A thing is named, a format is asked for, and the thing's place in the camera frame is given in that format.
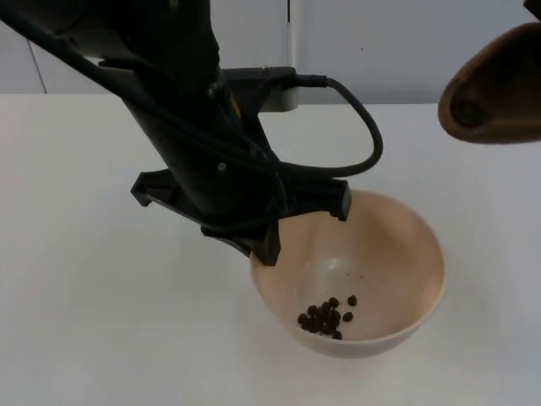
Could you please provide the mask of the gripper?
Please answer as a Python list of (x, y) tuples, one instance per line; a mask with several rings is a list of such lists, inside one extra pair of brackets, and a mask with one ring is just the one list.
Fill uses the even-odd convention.
[(200, 225), (202, 234), (247, 258), (275, 266), (281, 252), (279, 220), (326, 211), (345, 220), (347, 182), (335, 175), (279, 172), (259, 114), (265, 104), (324, 80), (224, 80), (189, 94), (167, 80), (143, 80), (137, 93), (177, 114), (190, 129), (131, 107), (137, 123), (166, 163), (140, 174), (132, 191), (142, 206), (156, 202)]

